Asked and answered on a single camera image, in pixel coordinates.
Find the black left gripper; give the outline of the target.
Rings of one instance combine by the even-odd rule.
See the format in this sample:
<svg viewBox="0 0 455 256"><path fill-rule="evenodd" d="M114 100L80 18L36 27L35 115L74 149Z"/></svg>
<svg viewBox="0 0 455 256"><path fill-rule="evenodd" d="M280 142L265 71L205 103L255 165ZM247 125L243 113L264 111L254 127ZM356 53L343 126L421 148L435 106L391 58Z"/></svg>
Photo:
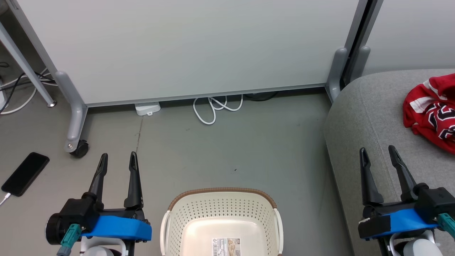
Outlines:
<svg viewBox="0 0 455 256"><path fill-rule="evenodd" d="M45 226L45 237L49 244L58 245L71 224L81 226L82 232L90 232L101 216L114 216L141 220L147 223L143 212L143 190L139 173L138 155L130 153L130 178L124 208L104 209L102 202L104 177L108 169L108 154L102 154L89 187L81 199L68 199L60 212L52 214Z"/></svg>

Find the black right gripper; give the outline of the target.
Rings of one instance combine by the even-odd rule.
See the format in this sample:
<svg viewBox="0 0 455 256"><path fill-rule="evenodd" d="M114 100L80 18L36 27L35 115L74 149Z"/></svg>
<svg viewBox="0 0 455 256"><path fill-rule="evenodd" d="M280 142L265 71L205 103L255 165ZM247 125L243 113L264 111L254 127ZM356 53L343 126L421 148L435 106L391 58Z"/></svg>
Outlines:
<svg viewBox="0 0 455 256"><path fill-rule="evenodd" d="M403 162L400 154L393 145L388 146L389 156L393 167L396 169L400 188L400 202L384 203L382 195L378 192L374 177L371 173L371 162L369 160L366 148L361 148L359 151L360 157L360 175L361 175L361 191L363 220L379 215L390 214L403 209L413 208L421 219L427 224L436 223L435 217L442 213L449 213L451 217L455 217L455 196L443 187L429 188L426 183L416 181L408 170L408 167ZM399 239L417 237L423 234L426 230L418 230L412 232L396 233Z"/></svg>

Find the red garment with black lettering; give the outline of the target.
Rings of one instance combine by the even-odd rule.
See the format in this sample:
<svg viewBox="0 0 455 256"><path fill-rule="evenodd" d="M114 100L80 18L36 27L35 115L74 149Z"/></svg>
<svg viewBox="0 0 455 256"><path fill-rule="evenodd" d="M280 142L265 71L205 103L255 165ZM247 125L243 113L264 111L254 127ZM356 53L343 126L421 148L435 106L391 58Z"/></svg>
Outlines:
<svg viewBox="0 0 455 256"><path fill-rule="evenodd" d="M455 73L414 87L403 102L403 124L455 155Z"/></svg>

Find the cream perforated laundry basket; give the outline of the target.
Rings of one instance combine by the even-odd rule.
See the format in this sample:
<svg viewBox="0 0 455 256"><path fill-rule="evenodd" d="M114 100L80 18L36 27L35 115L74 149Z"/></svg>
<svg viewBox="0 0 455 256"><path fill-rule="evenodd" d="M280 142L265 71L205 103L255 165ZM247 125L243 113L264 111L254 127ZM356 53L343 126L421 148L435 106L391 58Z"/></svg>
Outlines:
<svg viewBox="0 0 455 256"><path fill-rule="evenodd" d="M161 221L161 256L212 256L212 238L240 237L242 256L283 256L283 222L267 193L201 188L179 194Z"/></svg>

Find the grey fabric sofa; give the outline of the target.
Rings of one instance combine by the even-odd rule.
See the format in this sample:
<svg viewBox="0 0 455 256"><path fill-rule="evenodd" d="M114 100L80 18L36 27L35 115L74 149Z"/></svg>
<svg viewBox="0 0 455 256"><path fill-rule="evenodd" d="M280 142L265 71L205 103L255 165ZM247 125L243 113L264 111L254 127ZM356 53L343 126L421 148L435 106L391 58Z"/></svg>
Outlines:
<svg viewBox="0 0 455 256"><path fill-rule="evenodd" d="M455 69L391 71L349 83L334 100L324 126L328 154L355 256L381 256L375 240L359 238L362 220L360 155L366 148L371 172L385 202L400 200L401 189L388 147L396 147L416 183L444 187L455 196L455 155L415 135L403 124L403 102L415 86Z"/></svg>

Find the grey partition foot with caster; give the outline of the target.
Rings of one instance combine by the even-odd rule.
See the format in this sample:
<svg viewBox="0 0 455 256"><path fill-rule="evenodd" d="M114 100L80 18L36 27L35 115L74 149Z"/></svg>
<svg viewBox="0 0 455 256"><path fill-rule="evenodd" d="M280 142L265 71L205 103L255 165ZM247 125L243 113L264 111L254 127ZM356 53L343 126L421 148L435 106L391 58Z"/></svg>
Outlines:
<svg viewBox="0 0 455 256"><path fill-rule="evenodd" d="M80 159L89 151L88 142L81 139L88 107L66 72L56 71L53 77L65 96L65 99L70 104L70 122L64 149L65 152L74 158Z"/></svg>

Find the white power adapter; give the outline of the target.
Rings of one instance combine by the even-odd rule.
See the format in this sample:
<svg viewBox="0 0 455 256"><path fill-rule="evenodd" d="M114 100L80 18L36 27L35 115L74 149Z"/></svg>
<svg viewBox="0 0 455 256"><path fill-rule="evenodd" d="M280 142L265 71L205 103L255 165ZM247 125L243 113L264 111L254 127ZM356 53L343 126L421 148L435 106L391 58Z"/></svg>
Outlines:
<svg viewBox="0 0 455 256"><path fill-rule="evenodd" d="M159 102L136 103L135 110L139 116L151 116L153 113L161 110Z"/></svg>

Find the black smartphone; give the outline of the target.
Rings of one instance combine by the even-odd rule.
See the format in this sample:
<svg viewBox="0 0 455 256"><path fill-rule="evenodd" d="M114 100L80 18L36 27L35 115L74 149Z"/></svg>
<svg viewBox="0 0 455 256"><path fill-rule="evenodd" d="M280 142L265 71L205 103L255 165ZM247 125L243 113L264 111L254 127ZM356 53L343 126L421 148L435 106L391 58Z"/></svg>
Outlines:
<svg viewBox="0 0 455 256"><path fill-rule="evenodd" d="M3 183L1 190L12 196L23 196L49 162L50 159L42 154L36 152L28 154L12 175Z"/></svg>

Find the paper label sticker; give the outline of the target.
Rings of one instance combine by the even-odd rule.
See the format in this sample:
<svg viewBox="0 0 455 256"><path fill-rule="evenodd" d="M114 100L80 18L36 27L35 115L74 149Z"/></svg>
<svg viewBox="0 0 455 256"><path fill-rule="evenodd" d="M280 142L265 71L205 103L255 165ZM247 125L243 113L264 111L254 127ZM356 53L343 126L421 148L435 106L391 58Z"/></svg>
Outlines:
<svg viewBox="0 0 455 256"><path fill-rule="evenodd" d="M242 256L241 238L212 238L212 256Z"/></svg>

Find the grey metal table leg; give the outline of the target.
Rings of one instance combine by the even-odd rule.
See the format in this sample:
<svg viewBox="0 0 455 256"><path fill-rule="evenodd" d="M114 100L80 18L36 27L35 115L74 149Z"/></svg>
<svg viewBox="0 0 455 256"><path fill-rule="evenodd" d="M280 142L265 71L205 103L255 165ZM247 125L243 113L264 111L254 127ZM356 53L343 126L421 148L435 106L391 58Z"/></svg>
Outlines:
<svg viewBox="0 0 455 256"><path fill-rule="evenodd" d="M57 101L52 99L50 94L47 92L46 88L42 84L41 80L38 78L39 74L33 71L32 67L27 62L24 55L19 50L18 46L15 44L13 39L8 34L7 30L0 22L0 42L4 45L6 50L10 53L19 67L22 69L23 73L27 76L30 82L33 84L35 92L39 92L41 97L46 101L47 107L54 107L57 104Z"/></svg>

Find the white partition panel behind sofa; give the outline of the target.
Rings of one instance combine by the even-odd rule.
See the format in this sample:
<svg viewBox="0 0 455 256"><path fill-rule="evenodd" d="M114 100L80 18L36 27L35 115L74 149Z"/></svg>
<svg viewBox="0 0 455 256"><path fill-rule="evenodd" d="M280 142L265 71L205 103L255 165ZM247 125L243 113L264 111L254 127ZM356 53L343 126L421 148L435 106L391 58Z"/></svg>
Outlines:
<svg viewBox="0 0 455 256"><path fill-rule="evenodd" d="M363 75L455 69L455 0L383 0Z"/></svg>

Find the wide white partition panel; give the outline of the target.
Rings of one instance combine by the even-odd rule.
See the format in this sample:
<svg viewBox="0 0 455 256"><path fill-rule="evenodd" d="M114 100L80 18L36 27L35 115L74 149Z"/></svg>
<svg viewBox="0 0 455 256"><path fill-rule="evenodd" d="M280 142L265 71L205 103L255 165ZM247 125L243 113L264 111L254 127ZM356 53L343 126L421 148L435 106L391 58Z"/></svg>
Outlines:
<svg viewBox="0 0 455 256"><path fill-rule="evenodd" d="M365 0L5 0L90 107L323 86Z"/></svg>

